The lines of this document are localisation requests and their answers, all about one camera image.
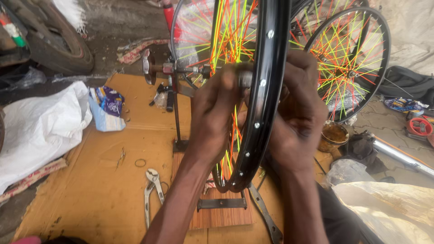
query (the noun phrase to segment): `black bicycle rim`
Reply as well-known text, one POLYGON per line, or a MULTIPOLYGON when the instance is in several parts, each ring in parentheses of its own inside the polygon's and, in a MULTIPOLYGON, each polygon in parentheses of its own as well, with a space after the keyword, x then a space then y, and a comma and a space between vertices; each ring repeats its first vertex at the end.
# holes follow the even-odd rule
POLYGON ((220 192, 241 192, 252 181, 264 156, 279 102, 289 35, 290 2, 261 0, 250 91, 250 104, 243 142, 231 177, 221 177, 221 167, 212 170, 220 192))

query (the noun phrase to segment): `metal stand base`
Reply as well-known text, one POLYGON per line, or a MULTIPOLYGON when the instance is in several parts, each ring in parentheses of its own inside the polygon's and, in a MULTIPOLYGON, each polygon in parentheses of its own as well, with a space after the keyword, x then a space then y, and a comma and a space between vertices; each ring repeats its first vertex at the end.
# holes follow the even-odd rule
POLYGON ((173 142, 173 152, 185 152, 188 146, 188 140, 175 140, 173 142))
POLYGON ((200 209, 212 208, 244 208, 247 209, 247 201, 244 196, 244 191, 241 191, 241 198, 233 199, 199 199, 197 202, 197 211, 200 209))

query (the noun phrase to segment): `wooden board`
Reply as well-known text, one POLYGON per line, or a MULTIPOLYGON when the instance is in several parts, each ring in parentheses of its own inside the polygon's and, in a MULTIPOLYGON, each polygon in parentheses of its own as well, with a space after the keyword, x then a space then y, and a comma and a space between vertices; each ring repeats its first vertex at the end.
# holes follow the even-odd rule
MULTIPOLYGON (((179 164, 184 157, 183 152, 176 152, 173 156, 173 176, 175 179, 179 164)), ((190 230, 208 229, 233 225, 252 224, 252 204, 250 202, 249 191, 244 190, 244 195, 247 201, 247 209, 244 208, 216 208, 216 209, 201 209, 199 212, 194 211, 190 222, 190 230)), ((201 199, 228 199, 241 198, 241 194, 228 191, 220 193, 216 188, 209 189, 206 195, 201 194, 201 199)))

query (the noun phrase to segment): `white plastic sack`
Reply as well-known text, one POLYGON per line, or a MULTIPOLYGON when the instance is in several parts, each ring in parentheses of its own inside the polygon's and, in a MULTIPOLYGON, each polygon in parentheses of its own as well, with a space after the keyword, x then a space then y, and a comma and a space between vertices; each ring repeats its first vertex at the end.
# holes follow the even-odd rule
POLYGON ((353 182, 332 187, 385 244, 432 244, 434 189, 383 182, 353 182))
POLYGON ((14 102, 3 110, 6 135, 0 153, 0 194, 77 146, 92 120, 83 82, 48 97, 14 102))

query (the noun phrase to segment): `black grip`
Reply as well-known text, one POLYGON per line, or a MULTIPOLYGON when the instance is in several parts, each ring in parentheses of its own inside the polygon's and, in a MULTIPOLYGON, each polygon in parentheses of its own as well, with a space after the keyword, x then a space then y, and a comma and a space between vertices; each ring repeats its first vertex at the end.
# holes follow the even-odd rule
POLYGON ((169 87, 169 89, 167 90, 167 112, 173 112, 173 100, 173 89, 169 87))

